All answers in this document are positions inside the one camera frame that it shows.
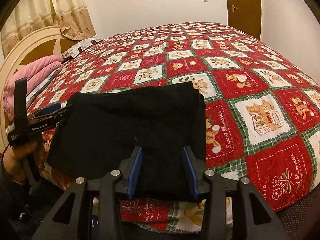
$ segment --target pink blanket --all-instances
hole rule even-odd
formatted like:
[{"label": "pink blanket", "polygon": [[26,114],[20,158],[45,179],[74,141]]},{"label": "pink blanket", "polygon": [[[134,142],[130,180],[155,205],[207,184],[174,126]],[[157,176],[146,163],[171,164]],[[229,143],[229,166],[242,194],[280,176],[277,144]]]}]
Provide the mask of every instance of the pink blanket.
[{"label": "pink blanket", "polygon": [[4,110],[10,121],[14,118],[14,84],[23,77],[28,78],[27,95],[40,84],[53,70],[59,68],[63,58],[60,56],[46,56],[25,65],[21,70],[9,78],[4,87]]}]

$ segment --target metal bolt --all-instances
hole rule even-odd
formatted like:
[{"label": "metal bolt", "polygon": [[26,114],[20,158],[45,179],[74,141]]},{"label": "metal bolt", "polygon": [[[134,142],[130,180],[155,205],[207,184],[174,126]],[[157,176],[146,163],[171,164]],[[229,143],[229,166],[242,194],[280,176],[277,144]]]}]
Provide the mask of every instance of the metal bolt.
[{"label": "metal bolt", "polygon": [[84,182],[84,178],[79,177],[76,179],[76,184],[82,184]]},{"label": "metal bolt", "polygon": [[241,182],[243,184],[249,184],[250,180],[248,178],[246,178],[246,177],[243,177],[243,178],[241,178]]},{"label": "metal bolt", "polygon": [[119,170],[113,170],[113,171],[111,171],[111,175],[112,176],[119,176],[121,174],[121,171],[119,171]]},{"label": "metal bolt", "polygon": [[207,175],[207,176],[213,176],[214,175],[214,171],[213,170],[206,170],[205,171],[205,174]]}]

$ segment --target headboard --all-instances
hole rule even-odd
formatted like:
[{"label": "headboard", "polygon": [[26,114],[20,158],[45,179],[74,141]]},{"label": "headboard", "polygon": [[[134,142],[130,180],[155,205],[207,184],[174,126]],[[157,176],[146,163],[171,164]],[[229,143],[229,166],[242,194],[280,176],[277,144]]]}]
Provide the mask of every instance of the headboard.
[{"label": "headboard", "polygon": [[24,37],[5,58],[0,67],[0,153],[8,145],[6,127],[9,120],[4,111],[2,95],[4,86],[15,72],[23,65],[48,55],[61,55],[77,41],[70,40],[61,35],[59,26],[49,26],[30,33]]}]

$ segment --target brown wooden door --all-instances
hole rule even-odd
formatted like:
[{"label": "brown wooden door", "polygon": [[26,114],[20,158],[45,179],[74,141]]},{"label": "brown wooden door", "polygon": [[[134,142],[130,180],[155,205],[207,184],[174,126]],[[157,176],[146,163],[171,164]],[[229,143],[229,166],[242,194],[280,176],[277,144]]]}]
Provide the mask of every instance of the brown wooden door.
[{"label": "brown wooden door", "polygon": [[228,25],[260,39],[261,0],[227,0]]}]

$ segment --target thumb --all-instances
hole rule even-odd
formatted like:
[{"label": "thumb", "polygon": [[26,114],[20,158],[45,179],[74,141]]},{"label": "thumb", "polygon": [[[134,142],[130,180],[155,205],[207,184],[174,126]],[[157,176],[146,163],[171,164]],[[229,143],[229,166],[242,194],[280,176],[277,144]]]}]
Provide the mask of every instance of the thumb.
[{"label": "thumb", "polygon": [[24,157],[28,156],[37,148],[37,141],[27,142],[21,146],[12,147],[14,158],[17,161],[22,160]]}]

